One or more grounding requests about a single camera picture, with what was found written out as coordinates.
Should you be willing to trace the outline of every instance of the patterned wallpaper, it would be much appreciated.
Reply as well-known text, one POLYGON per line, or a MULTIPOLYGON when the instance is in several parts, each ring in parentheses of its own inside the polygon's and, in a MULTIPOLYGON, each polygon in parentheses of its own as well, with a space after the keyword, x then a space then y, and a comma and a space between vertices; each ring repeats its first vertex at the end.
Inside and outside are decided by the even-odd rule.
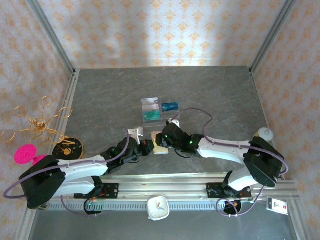
POLYGON ((255 74, 277 148, 320 236, 320 1, 299 0, 255 74))
POLYGON ((285 0, 39 0, 75 68, 249 66, 285 0))
MULTIPOLYGON (((12 115, 13 109, 25 105, 32 117, 41 114, 39 100, 51 95, 56 102, 47 109, 52 116, 61 104, 61 96, 69 80, 59 56, 33 14, 26 0, 2 0, 0 3, 0 133, 20 130, 24 118, 12 115)), ((0 142, 0 235, 11 240, 16 231, 26 200, 8 200, 3 191, 18 180, 28 168, 13 159, 15 151, 29 142, 31 136, 22 134, 10 143, 0 142)), ((22 190, 15 189, 12 194, 22 190)))

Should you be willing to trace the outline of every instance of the clock face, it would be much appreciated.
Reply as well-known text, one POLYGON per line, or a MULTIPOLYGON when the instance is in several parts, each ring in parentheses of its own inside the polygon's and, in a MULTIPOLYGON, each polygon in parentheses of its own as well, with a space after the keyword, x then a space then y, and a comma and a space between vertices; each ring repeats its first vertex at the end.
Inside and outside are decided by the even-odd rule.
POLYGON ((147 203, 149 218, 158 221, 168 217, 170 213, 168 200, 163 196, 151 198, 147 203))

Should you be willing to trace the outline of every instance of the pink pom-pom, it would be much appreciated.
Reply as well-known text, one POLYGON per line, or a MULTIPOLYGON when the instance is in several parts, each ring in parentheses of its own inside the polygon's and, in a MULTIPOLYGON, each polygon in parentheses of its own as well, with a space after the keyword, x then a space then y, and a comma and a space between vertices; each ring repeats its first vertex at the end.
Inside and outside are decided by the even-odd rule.
POLYGON ((40 162, 42 159, 44 159, 46 156, 48 155, 39 155, 39 156, 36 156, 34 159, 33 159, 33 163, 32 163, 32 166, 36 165, 38 162, 40 162))
POLYGON ((14 155, 14 161, 17 164, 30 163, 37 154, 37 147, 33 144, 26 144, 20 147, 14 155))

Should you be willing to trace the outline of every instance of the gray table surface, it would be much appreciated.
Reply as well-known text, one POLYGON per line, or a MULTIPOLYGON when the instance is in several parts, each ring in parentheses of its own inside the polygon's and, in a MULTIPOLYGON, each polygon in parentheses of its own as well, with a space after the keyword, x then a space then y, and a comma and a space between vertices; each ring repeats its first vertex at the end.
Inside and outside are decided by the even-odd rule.
MULTIPOLYGON (((93 157, 116 146, 123 127, 143 125, 141 99, 158 97, 179 102, 181 109, 196 107, 213 115, 206 133, 215 139, 251 140, 266 120, 254 83, 245 66, 186 66, 81 70, 66 135, 79 138, 84 157, 93 157)), ((201 134, 208 116, 190 110, 181 114, 180 127, 201 134)), ((144 128, 141 139, 163 127, 144 128)), ((240 167, 221 159, 185 159, 174 152, 141 157, 115 175, 218 173, 240 167)))
POLYGON ((295 240, 290 217, 258 203, 237 218, 216 211, 172 211, 151 221, 146 211, 109 211, 97 218, 37 212, 29 240, 295 240))

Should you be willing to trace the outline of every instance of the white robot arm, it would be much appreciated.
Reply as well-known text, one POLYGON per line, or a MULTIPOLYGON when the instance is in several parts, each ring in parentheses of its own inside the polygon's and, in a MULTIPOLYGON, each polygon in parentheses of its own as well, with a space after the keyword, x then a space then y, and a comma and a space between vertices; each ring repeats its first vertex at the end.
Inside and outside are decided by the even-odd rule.
MULTIPOLYGON (((139 136, 142 135, 142 130, 139 129, 129 130, 131 137, 123 139, 117 147, 111 147, 91 158, 69 161, 58 160, 52 155, 45 157, 19 178, 21 180, 44 170, 41 174, 36 174, 21 183, 28 208, 36 209, 57 196, 70 194, 98 196, 104 187, 99 176, 111 174, 125 163, 138 162, 139 157, 148 156, 154 149, 152 140, 139 140, 139 136), (45 170, 52 166, 56 169, 45 170)), ((274 187, 282 168, 282 163, 274 157, 254 150, 258 147, 281 156, 259 137, 255 137, 252 141, 223 141, 201 134, 188 135, 176 124, 169 123, 162 133, 156 135, 156 144, 160 147, 173 148, 188 157, 218 158, 243 165, 239 170, 228 172, 222 183, 223 191, 230 197, 257 183, 274 187)))

